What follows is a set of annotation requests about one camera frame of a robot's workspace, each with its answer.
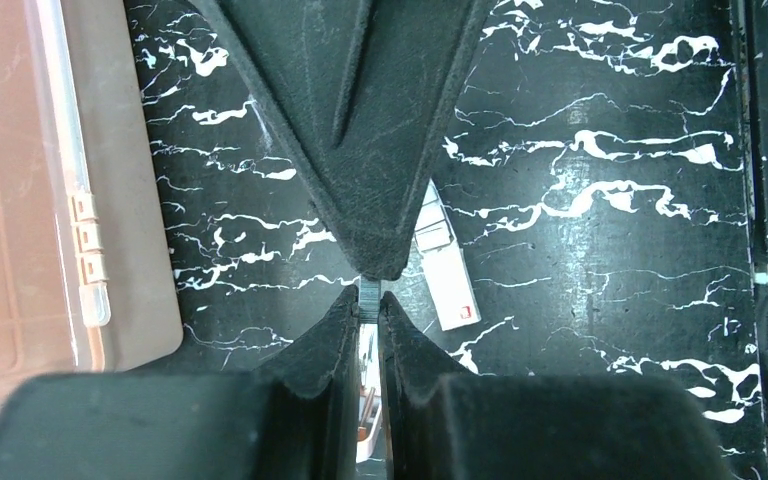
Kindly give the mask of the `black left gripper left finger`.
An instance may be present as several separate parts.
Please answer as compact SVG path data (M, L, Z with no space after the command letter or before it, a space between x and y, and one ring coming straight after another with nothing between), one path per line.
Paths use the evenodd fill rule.
M358 290L252 371L54 374L0 411L0 479L351 479Z

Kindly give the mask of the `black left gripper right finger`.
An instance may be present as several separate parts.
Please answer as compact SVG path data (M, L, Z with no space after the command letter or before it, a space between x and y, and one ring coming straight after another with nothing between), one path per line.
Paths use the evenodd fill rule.
M727 479L692 396L638 375L478 375L391 293L378 319L392 479Z

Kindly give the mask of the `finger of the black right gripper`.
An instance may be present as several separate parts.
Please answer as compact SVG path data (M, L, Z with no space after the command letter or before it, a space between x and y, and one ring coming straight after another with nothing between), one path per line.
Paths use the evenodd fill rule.
M199 1L352 267L393 281L487 1Z

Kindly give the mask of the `pink white small stapler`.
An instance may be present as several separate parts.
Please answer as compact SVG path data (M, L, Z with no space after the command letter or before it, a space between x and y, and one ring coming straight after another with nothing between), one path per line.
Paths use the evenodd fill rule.
M360 375L356 462L369 460L382 425L382 390L378 349L378 328L360 326L358 366Z

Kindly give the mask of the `white staples box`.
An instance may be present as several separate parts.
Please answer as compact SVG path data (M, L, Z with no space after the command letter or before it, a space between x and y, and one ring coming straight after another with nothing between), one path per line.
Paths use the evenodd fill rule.
M463 252L432 181L419 211L414 242L441 330L478 323L481 316Z

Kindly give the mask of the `small grey staple strip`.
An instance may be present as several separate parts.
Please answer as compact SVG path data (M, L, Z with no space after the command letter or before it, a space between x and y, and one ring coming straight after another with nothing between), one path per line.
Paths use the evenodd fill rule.
M380 312L382 284L380 280L361 277L358 285L358 313L362 324L376 325Z

